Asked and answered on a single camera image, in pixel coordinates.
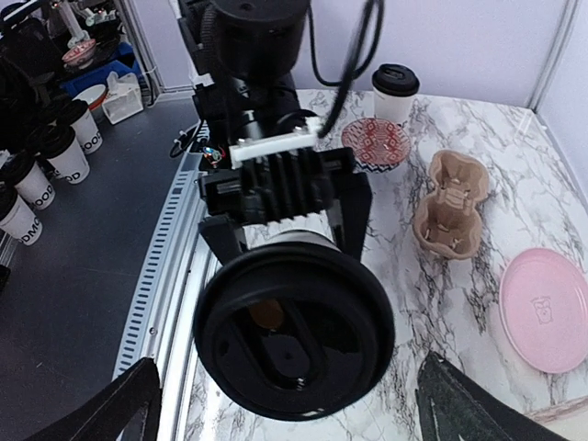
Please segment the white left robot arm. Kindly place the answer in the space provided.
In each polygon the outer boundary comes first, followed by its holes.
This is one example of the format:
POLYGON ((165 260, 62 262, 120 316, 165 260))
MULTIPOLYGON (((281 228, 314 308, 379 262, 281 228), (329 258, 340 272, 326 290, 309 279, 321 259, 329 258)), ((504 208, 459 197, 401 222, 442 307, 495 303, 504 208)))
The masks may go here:
POLYGON ((208 214, 198 231, 222 263, 247 250, 243 229, 325 213, 335 249, 362 255, 371 188, 349 148, 318 151, 353 82, 379 44, 384 5, 367 1, 327 116, 301 107, 291 75, 308 1, 183 1, 179 27, 192 61, 212 82, 195 90, 209 137, 200 150, 199 194, 208 214))

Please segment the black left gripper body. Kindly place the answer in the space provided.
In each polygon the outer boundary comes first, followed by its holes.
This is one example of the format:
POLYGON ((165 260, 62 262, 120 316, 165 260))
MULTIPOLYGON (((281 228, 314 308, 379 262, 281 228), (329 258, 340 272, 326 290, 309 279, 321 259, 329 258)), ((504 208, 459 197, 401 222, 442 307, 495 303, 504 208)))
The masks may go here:
POLYGON ((368 200, 368 178, 355 171, 350 148, 316 152, 302 148, 247 160, 198 180, 211 216, 238 225, 268 224, 368 200))

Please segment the white paper takeout bag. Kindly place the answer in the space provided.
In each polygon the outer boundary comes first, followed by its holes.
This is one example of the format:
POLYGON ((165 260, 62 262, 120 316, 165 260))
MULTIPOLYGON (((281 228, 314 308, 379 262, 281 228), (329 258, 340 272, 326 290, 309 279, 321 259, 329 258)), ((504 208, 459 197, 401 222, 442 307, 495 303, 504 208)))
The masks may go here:
POLYGON ((570 440, 587 439, 588 398, 566 401, 546 409, 527 413, 534 422, 570 440))

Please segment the white paper coffee cup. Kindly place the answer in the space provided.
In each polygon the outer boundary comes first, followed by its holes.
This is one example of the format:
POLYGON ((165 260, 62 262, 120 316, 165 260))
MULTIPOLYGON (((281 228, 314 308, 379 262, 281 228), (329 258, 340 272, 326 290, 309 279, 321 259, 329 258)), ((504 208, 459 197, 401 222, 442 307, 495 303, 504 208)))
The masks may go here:
POLYGON ((415 95, 387 95, 374 89, 374 117, 405 126, 410 120, 414 98, 415 95))

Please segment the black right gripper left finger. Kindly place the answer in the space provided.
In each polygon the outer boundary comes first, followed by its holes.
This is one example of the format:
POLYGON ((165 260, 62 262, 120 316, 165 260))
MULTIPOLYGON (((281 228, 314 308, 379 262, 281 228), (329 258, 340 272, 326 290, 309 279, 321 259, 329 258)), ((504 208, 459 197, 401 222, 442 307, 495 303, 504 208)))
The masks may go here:
POLYGON ((115 440, 135 415, 140 440, 157 438, 162 389, 153 359, 143 357, 82 407, 32 435, 33 440, 115 440))

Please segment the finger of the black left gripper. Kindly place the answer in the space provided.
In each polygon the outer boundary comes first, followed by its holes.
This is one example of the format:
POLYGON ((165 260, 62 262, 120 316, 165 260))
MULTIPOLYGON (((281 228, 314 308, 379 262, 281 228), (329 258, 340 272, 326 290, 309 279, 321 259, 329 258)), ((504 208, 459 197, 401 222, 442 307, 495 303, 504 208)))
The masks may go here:
POLYGON ((223 266, 245 262, 248 247, 243 226, 229 215, 207 217, 198 224, 198 232, 223 266))
POLYGON ((366 176, 333 176, 334 203, 326 211, 336 246, 361 260, 367 234, 372 191, 366 176))

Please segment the brown cardboard cup carrier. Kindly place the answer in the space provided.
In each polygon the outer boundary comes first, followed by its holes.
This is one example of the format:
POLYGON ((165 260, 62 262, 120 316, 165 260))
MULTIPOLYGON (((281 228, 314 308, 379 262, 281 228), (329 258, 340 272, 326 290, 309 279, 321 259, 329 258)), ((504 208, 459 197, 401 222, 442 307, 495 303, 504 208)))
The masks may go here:
POLYGON ((477 206, 489 194, 488 171, 471 156, 441 150, 433 156, 429 177, 434 190, 417 206, 414 236, 423 249, 446 259, 470 259, 481 244, 477 206))

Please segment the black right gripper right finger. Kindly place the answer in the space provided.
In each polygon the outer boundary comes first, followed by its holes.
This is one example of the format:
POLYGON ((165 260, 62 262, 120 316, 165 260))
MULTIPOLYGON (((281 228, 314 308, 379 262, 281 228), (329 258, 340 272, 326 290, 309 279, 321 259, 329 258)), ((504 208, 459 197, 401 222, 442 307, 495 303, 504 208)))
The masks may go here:
POLYGON ((430 352, 415 391, 423 440, 561 440, 495 399, 448 360, 430 352))

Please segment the black plastic cup lid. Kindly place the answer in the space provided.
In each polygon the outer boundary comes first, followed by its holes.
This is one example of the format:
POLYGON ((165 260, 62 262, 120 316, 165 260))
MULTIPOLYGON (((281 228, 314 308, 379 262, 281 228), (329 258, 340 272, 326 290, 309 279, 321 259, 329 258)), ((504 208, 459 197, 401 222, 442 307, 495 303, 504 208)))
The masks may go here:
POLYGON ((199 359, 244 409, 279 421, 337 413, 371 392, 395 343, 385 288, 316 244, 266 245, 223 266, 198 297, 199 359))

